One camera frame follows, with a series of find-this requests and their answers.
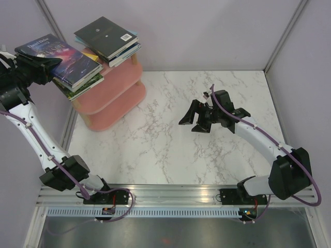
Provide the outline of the green secret garden book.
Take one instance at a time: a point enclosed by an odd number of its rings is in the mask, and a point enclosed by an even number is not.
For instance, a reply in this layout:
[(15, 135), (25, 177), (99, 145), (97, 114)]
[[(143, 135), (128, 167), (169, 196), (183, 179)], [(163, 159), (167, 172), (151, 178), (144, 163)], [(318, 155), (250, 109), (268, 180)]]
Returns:
[(63, 82), (60, 82), (58, 79), (54, 78), (52, 82), (59, 88), (59, 90), (70, 100), (78, 98), (79, 96), (85, 94), (87, 91), (98, 85), (104, 80), (104, 77), (98, 73), (93, 78), (91, 78), (87, 83), (78, 88), (76, 91), (71, 91), (68, 87), (65, 86)]

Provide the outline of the pale grey G book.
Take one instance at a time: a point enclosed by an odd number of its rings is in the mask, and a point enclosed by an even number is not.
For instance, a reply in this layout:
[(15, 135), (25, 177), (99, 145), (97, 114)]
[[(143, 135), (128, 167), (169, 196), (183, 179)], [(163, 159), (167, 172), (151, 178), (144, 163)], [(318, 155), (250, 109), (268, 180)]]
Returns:
[(76, 92), (86, 85), (94, 76), (99, 75), (102, 69), (102, 65), (97, 66), (90, 72), (88, 72), (87, 69), (69, 69), (69, 74), (66, 73), (66, 76), (55, 76), (52, 81), (63, 89)]

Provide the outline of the teal 20000 Leagues book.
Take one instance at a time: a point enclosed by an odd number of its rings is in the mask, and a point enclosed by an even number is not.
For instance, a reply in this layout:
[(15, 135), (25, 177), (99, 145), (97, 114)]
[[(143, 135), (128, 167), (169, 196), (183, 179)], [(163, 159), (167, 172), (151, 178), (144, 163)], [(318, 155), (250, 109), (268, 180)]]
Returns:
[(122, 51), (119, 55), (116, 55), (115, 57), (111, 58), (109, 60), (109, 67), (117, 67), (123, 61), (128, 59), (135, 52), (137, 52), (140, 48), (141, 48), (141, 44), (136, 42), (132, 46), (130, 46), (127, 49), (125, 49), (124, 51)]

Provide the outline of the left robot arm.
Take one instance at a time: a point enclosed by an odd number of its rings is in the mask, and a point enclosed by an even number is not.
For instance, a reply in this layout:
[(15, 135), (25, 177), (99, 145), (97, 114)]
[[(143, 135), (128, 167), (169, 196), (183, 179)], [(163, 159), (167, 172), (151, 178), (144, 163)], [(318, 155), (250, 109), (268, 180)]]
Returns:
[(60, 58), (1, 52), (1, 114), (19, 129), (38, 156), (44, 170), (39, 179), (44, 185), (60, 192), (78, 187), (85, 200), (108, 204), (112, 189), (91, 174), (79, 155), (71, 156), (45, 130), (28, 91), (33, 83), (50, 82), (53, 69), (61, 62)]

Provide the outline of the purple Robinson Crusoe book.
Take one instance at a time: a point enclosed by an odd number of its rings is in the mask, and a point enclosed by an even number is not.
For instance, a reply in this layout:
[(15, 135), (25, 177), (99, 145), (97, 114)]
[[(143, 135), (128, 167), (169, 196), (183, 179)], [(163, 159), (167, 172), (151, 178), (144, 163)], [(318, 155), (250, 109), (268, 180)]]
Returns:
[(15, 51), (37, 57), (61, 58), (63, 61), (53, 70), (54, 76), (66, 76), (69, 69), (87, 69), (90, 72), (101, 65), (52, 34), (21, 45)]

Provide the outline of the yellow book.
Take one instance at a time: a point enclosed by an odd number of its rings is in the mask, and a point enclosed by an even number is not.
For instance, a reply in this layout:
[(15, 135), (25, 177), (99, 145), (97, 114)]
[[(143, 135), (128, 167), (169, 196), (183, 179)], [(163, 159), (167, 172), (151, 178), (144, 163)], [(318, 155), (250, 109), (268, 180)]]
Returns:
[(87, 56), (88, 58), (92, 59), (93, 61), (98, 61), (98, 56), (95, 55), (95, 54), (85, 53), (85, 52), (82, 52), (82, 54), (84, 54), (84, 55)]

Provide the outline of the black hardcover book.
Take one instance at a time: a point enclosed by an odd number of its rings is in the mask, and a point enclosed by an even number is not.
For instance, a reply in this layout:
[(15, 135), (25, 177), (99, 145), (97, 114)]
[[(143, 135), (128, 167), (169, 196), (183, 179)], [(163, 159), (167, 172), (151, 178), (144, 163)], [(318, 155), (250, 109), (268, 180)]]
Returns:
[(126, 29), (106, 17), (98, 18), (74, 34), (107, 59), (139, 40), (137, 36), (130, 35)]

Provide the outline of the light blue book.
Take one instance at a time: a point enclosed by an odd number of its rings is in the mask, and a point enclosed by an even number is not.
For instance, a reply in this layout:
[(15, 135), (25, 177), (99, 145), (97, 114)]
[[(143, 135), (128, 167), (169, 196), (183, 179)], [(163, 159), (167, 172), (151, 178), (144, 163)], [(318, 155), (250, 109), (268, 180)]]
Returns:
[[(134, 32), (134, 31), (131, 31), (131, 30), (127, 30), (127, 32), (130, 34), (130, 35), (137, 35), (138, 33), (137, 32)], [(82, 44), (82, 45), (84, 45), (85, 47), (89, 47), (89, 45), (85, 42), (85, 41), (83, 41), (81, 38), (79, 38), (79, 37), (77, 37), (77, 36), (75, 36), (75, 42), (77, 42), (77, 43), (79, 43), (79, 44)], [(125, 49), (127, 49), (127, 47), (124, 47), (122, 50), (120, 50), (120, 52), (119, 53), (121, 53), (121, 52), (123, 52)]]

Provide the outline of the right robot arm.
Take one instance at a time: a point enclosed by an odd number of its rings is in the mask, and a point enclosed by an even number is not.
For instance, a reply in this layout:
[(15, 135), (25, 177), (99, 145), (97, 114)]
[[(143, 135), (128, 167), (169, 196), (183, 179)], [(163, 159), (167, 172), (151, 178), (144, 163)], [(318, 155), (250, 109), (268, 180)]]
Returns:
[(214, 95), (204, 94), (206, 102), (194, 99), (180, 125), (195, 126), (193, 132), (209, 133), (213, 124), (220, 124), (233, 134), (246, 140), (271, 165), (267, 176), (252, 176), (237, 184), (236, 197), (246, 204), (258, 195), (275, 195), (281, 200), (311, 185), (309, 154), (304, 148), (291, 146), (267, 137), (257, 126), (250, 113), (235, 108), (227, 91), (219, 90)]

